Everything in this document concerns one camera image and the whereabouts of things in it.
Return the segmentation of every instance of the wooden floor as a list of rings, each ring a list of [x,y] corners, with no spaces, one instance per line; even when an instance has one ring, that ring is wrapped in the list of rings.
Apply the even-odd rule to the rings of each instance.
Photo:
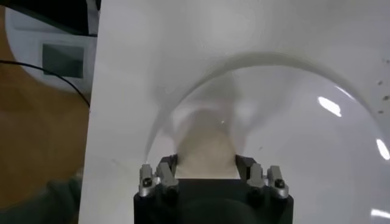
[[[0,59],[14,60],[0,8]],[[77,94],[0,65],[0,208],[37,193],[83,166],[88,108]]]

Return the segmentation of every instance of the white surface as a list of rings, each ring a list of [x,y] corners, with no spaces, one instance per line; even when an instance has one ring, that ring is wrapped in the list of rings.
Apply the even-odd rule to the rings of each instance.
[[[96,37],[71,35],[9,8],[5,10],[5,29],[15,60],[39,67],[42,67],[43,44],[82,47],[84,49],[83,78],[65,78],[76,85],[80,91],[84,93],[91,92],[96,53]],[[34,68],[22,68],[32,77],[46,85],[66,91],[75,91],[57,77],[44,75],[43,71]]]
[[[389,222],[389,160],[377,145],[390,137],[389,11],[386,0],[103,2],[79,222],[133,223],[158,109],[213,71],[228,76],[155,123],[165,126],[150,163],[174,151],[192,111],[211,107],[239,153],[282,167],[294,223]],[[278,66],[237,69],[249,65]]]

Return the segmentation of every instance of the bolt head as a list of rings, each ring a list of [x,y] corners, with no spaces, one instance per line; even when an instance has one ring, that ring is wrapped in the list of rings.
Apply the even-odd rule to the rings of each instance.
[[[142,187],[150,187],[152,184],[153,180],[149,177],[142,180]]]
[[[275,187],[282,189],[285,188],[286,184],[282,179],[276,179],[275,180]]]

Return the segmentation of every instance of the metal bracket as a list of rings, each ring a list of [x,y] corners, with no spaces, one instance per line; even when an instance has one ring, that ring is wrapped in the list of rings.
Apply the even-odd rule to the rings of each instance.
[[[177,154],[163,157],[160,160],[159,164],[161,164],[161,163],[168,163],[168,166],[169,166],[169,168],[171,170],[171,173],[173,175],[175,175],[175,173],[176,173],[176,165],[177,165]]]
[[[250,157],[244,157],[236,155],[236,167],[238,169],[239,177],[243,181],[247,181],[250,179],[250,169],[256,161]]]
[[[149,164],[143,164],[140,169],[140,185],[138,193],[141,197],[147,197],[154,194],[155,181],[153,180],[152,167]]]
[[[288,197],[288,186],[282,178],[282,173],[279,166],[271,166],[267,170],[268,186],[271,192],[277,198]]]
[[[247,184],[251,187],[262,189],[265,186],[263,179],[263,168],[258,163],[252,164],[250,167],[250,178],[247,180]]]
[[[168,163],[160,163],[157,166],[157,176],[160,177],[160,183],[163,186],[163,191],[173,189],[178,191],[179,181],[173,176]]]

